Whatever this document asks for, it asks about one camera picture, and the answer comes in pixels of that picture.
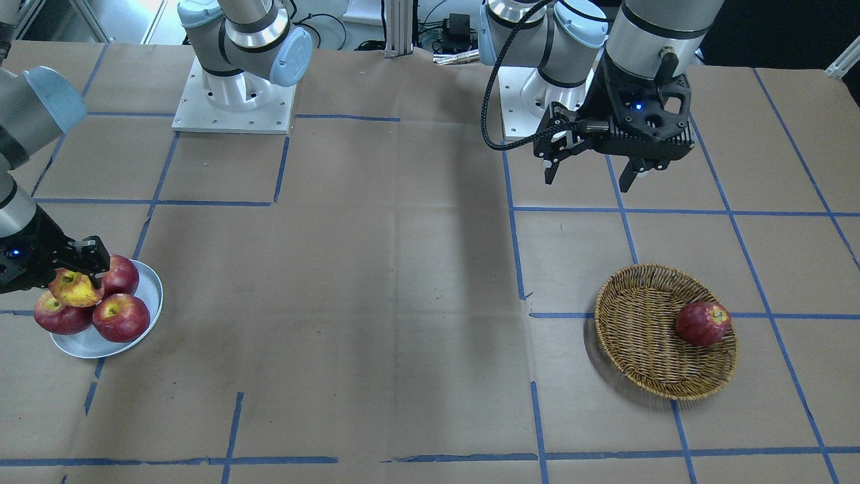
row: red apple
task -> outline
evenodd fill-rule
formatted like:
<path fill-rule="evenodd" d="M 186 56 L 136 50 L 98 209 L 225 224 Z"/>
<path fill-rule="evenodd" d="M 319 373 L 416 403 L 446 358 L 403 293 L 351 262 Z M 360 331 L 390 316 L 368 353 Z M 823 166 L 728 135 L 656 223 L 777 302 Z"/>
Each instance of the red apple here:
<path fill-rule="evenodd" d="M 692 302 L 681 308 L 675 331 L 687 343 L 708 347 L 720 341 L 732 326 L 732 315 L 716 302 Z"/>
<path fill-rule="evenodd" d="M 95 307 L 93 326 L 107 341 L 128 343 L 144 334 L 150 326 L 150 310 L 133 295 L 110 295 Z"/>
<path fill-rule="evenodd" d="M 132 261 L 119 254 L 111 254 L 110 269 L 101 276 L 104 297 L 118 293 L 133 295 L 138 290 L 139 282 L 140 274 Z"/>
<path fill-rule="evenodd" d="M 33 319 L 54 334 L 77 334 L 93 323 L 92 307 L 73 307 L 57 301 L 51 291 L 36 301 Z"/>
<path fill-rule="evenodd" d="M 48 290 L 60 304 L 73 307 L 94 306 L 104 294 L 104 289 L 96 289 L 86 274 L 68 269 L 57 269 L 57 277 L 48 283 Z"/>

